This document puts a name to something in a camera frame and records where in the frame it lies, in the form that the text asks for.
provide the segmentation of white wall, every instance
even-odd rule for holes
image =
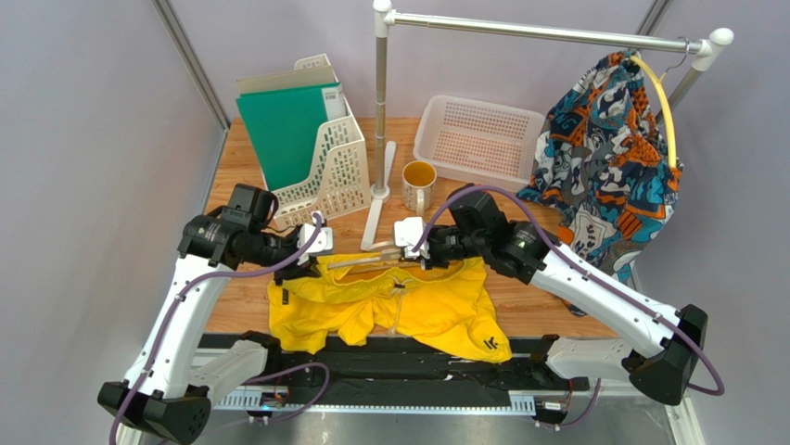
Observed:
[[[790,436],[788,18],[784,0],[675,2],[660,30],[668,38],[735,31],[733,45],[676,109],[686,165],[677,213],[637,261],[648,295],[691,302],[710,316],[706,351],[727,393],[694,396],[708,444]],[[648,60],[663,70],[680,59]],[[671,80],[681,76],[673,71]],[[709,383],[702,365],[694,381]]]
[[[0,5],[0,431],[106,443],[222,134],[149,1]]]
[[[172,0],[231,117],[236,79],[291,70],[327,53],[354,114],[375,115],[373,0]],[[396,9],[633,33],[650,0],[394,0]],[[421,116],[433,95],[458,95],[545,113],[613,48],[396,26],[389,41],[390,116]]]

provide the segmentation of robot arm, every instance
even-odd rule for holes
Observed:
[[[237,185],[227,206],[188,223],[179,245],[179,258],[168,295],[157,321],[121,382],[107,382],[98,402],[116,414],[141,374],[147,378],[133,395],[123,423],[176,443],[194,441],[205,427],[211,407],[266,366],[269,344],[261,336],[238,340],[222,356],[191,372],[198,342],[228,276],[214,276],[182,289],[206,273],[230,273],[241,262],[271,266],[297,253],[311,238],[314,226],[304,224],[285,236],[263,233],[276,212],[276,197],[255,187]],[[275,280],[315,276],[314,255],[331,252],[332,231],[321,229],[316,242],[295,263],[275,273]],[[178,311],[173,309],[178,302]],[[170,318],[156,360],[145,369],[160,327]]]
[[[682,310],[650,299],[600,272],[573,250],[552,238],[560,254],[547,246],[530,222],[508,222],[493,198],[482,191],[456,199],[450,206],[455,226],[434,226],[420,250],[413,252],[425,229],[420,218],[395,224],[395,243],[405,260],[424,268],[446,267],[449,261],[482,257],[498,274],[517,278],[570,301],[620,335],[616,339],[572,339],[545,336],[534,354],[563,378],[580,376],[629,380],[648,397],[677,405],[688,385],[697,357],[658,320],[593,282],[597,278],[637,299],[678,326],[702,348],[707,315],[693,305]]]

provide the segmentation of wooden surface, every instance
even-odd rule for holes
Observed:
[[[368,149],[370,177],[373,173],[374,120],[359,119]],[[376,241],[390,240],[392,224],[414,213],[401,202],[401,172],[403,166],[414,160],[414,134],[419,119],[388,120],[388,140],[398,144],[398,154],[389,180],[392,198],[384,206],[382,221]],[[220,168],[217,171],[207,210],[226,204],[237,183],[263,187],[261,170],[247,130],[240,119],[233,122],[225,144]],[[442,197],[461,186],[462,183],[439,178],[433,207],[426,214],[432,214],[439,206]],[[504,197],[496,197],[502,211],[510,219],[526,219],[515,204]],[[555,233],[559,215],[551,209],[529,204],[541,226]],[[335,253],[359,252],[359,244],[367,219],[367,211],[358,211],[340,218],[330,219],[335,228]],[[452,224],[449,212],[442,215],[439,223]],[[257,266],[242,265],[240,270],[255,269]],[[209,320],[208,330],[213,332],[243,332],[254,329],[261,332],[269,330],[269,300],[266,287],[271,276],[254,279],[232,280],[220,297]],[[563,303],[547,292],[534,286],[524,286],[512,278],[505,278],[489,271],[486,288],[491,294],[497,310],[497,319],[509,337],[540,337],[543,334],[559,334],[572,337],[610,337],[614,333],[592,317],[575,317]],[[374,334],[384,333],[377,328]]]

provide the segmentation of green folder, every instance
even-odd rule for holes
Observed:
[[[318,128],[328,121],[323,90],[338,86],[250,93],[236,100],[269,190],[307,179]]]

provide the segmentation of white mug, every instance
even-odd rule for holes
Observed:
[[[403,167],[403,204],[418,216],[425,216],[433,203],[436,169],[423,160],[413,160]]]

